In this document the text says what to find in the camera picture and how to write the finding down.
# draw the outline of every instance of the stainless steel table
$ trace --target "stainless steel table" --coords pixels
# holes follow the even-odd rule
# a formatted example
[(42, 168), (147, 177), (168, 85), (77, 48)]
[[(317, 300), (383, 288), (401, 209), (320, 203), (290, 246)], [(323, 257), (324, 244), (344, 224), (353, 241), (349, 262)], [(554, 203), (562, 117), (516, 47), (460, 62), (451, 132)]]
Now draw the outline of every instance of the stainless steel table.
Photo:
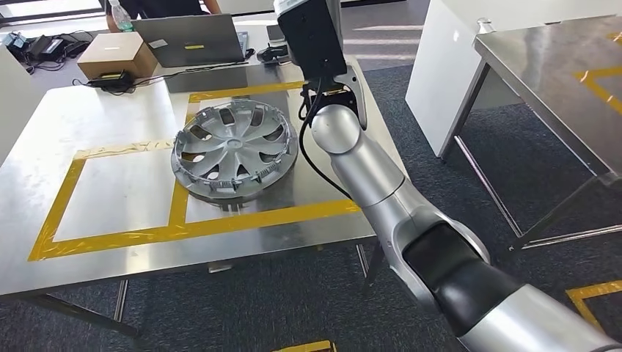
[[(597, 182), (612, 186), (622, 178), (621, 31), (622, 18), (617, 17), (574, 20), (476, 37), (475, 50), (483, 59), (480, 74), (463, 102), (453, 139), (518, 237), (509, 247), (511, 251), (622, 231), (622, 225), (615, 225), (540, 238), (579, 194)], [(526, 232), (516, 224), (459, 136), (490, 69), (593, 174)]]
[[(176, 185), (171, 141), (202, 107), (244, 96), (278, 107), (300, 128), (297, 66), (222, 70), (251, 70), (257, 80), (258, 69), (267, 84), (209, 92), (170, 94), (163, 81), (119, 97), (87, 87), (49, 91), (0, 167), (0, 297), (26, 299), (136, 336), (135, 328), (121, 322), (125, 279), (332, 243), (373, 242), (358, 207), (303, 158), (261, 197), (243, 204), (211, 205)], [(365, 77), (359, 78), (368, 131), (405, 171)], [(311, 158), (337, 180), (328, 156), (307, 136)], [(357, 250), (366, 273), (367, 260)], [(124, 280), (113, 318), (46, 294), (110, 279)]]

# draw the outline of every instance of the carpet floor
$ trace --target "carpet floor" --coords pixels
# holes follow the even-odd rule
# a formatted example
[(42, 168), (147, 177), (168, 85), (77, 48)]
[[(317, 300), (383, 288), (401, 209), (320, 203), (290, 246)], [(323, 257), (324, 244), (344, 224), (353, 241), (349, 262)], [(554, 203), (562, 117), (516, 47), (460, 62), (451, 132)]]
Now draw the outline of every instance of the carpet floor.
[[(457, 148), (434, 157), (403, 101), (411, 66), (365, 76), (416, 187), (471, 227), (500, 268), (574, 309), (566, 290), (622, 279), (622, 237), (605, 235), (506, 257), (514, 234)], [(522, 229), (589, 178), (525, 105), (474, 111), (462, 133)], [(581, 199), (547, 230), (561, 235), (622, 223), (622, 196), (604, 188)], [(19, 301), (0, 303), (2, 351), (273, 351), (331, 340), (339, 351), (463, 351), (434, 313), (418, 307), (384, 268), (371, 294), (351, 247), (256, 260), (209, 274), (195, 269), (132, 279), (124, 321), (132, 340)], [(114, 283), (55, 295), (112, 315)], [(622, 293), (589, 298), (588, 308), (622, 340)]]

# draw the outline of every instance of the hubcap center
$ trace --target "hubcap center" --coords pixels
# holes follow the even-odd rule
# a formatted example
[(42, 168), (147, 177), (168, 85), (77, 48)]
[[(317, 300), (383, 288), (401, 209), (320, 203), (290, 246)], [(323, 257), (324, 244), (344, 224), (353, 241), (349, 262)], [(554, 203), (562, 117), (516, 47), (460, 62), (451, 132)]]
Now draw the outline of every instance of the hubcap center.
[(243, 144), (243, 143), (242, 143), (242, 141), (241, 141), (241, 140), (239, 140), (239, 139), (235, 139), (235, 138), (229, 139), (229, 140), (227, 141), (227, 146), (228, 146), (229, 148), (233, 148), (233, 149), (242, 148), (242, 144)]

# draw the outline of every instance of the cardboard box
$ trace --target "cardboard box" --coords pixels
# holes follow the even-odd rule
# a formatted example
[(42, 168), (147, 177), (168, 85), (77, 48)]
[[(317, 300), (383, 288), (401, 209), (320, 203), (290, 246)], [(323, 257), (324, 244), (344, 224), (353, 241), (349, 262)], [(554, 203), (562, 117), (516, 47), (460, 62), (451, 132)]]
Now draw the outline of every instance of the cardboard box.
[(136, 32), (99, 34), (78, 59), (88, 79), (122, 70), (134, 78), (151, 77), (157, 65), (158, 60)]

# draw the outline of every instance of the person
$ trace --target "person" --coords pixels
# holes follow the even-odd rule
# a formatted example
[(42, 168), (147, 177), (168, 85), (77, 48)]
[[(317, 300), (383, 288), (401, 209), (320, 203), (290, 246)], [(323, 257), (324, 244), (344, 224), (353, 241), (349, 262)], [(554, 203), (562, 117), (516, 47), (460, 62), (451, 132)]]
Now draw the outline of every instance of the person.
[[(111, 6), (108, 0), (100, 0), (106, 12), (106, 22), (110, 32), (119, 29), (112, 19)], [(217, 0), (203, 0), (209, 13), (220, 13)], [(135, 20), (140, 18), (163, 18), (173, 16), (205, 15), (199, 0), (120, 0), (121, 6)]]

